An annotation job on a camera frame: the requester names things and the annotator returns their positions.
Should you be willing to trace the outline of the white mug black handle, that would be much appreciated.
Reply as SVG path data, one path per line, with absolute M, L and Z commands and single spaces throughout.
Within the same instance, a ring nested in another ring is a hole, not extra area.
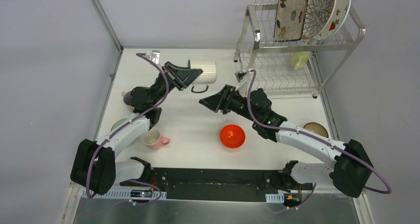
M 203 72 L 195 79 L 192 84 L 191 92 L 195 94 L 204 93 L 209 89 L 210 84 L 214 84 L 217 80 L 216 62 L 210 60 L 188 60 L 188 68 L 201 69 Z M 201 91 L 196 91 L 196 85 L 206 85 Z

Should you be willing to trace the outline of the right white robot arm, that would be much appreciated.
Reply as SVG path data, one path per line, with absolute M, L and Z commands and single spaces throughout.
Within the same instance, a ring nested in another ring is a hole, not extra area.
M 288 162 L 281 176 L 285 188 L 294 189 L 303 183 L 333 185 L 353 198 L 358 198 L 366 188 L 373 165 L 360 142 L 331 140 L 288 121 L 271 109 L 272 102 L 263 89 L 252 91 L 246 98 L 234 86 L 225 85 L 199 103 L 213 112 L 234 112 L 252 121 L 252 128 L 262 138 L 289 145 L 321 161 Z

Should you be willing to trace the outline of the brown petal pattern plate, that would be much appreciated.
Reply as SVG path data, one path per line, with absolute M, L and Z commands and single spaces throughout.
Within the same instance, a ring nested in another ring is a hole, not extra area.
M 308 0 L 302 38 L 317 37 L 329 20 L 335 0 Z

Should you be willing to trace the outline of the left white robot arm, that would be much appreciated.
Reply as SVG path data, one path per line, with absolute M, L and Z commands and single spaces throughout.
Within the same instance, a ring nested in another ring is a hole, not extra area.
M 159 106 L 171 90 L 188 88 L 203 72 L 201 68 L 179 67 L 169 61 L 164 66 L 152 65 L 159 71 L 153 85 L 135 87 L 126 94 L 134 110 L 124 123 L 97 140 L 82 140 L 77 148 L 70 179 L 84 186 L 90 199 L 106 194 L 115 183 L 131 179 L 141 187 L 150 183 L 151 173 L 139 159 L 115 159 L 158 123 L 162 112 Z

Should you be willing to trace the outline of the watermelon pattern round plate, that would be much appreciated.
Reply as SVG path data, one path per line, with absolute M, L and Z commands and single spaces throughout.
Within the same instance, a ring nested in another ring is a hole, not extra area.
M 344 23 L 350 9 L 351 0 L 334 0 L 332 12 L 322 28 L 322 30 L 314 36 L 315 40 L 323 41 L 331 38 Z

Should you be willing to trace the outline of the brown dish under right arm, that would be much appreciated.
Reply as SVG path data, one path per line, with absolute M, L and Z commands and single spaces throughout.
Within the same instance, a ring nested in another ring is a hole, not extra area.
M 306 123 L 303 128 L 325 138 L 329 137 L 327 129 L 317 122 Z

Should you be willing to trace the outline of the pale yellow mug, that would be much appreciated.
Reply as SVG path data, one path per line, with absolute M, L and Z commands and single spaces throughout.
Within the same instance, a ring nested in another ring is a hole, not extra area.
M 306 66 L 311 56 L 311 52 L 295 52 L 292 54 L 290 64 L 294 70 L 301 69 Z

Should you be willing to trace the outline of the square floral plate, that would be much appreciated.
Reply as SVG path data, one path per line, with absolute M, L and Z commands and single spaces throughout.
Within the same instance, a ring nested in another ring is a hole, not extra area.
M 307 2 L 308 0 L 278 0 L 274 41 L 291 42 L 302 38 Z

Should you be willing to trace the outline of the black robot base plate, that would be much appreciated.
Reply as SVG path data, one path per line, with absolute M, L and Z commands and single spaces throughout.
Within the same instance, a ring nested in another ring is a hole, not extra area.
M 167 199 L 264 202 L 278 191 L 309 191 L 278 170 L 151 168 L 139 179 L 156 184 Z

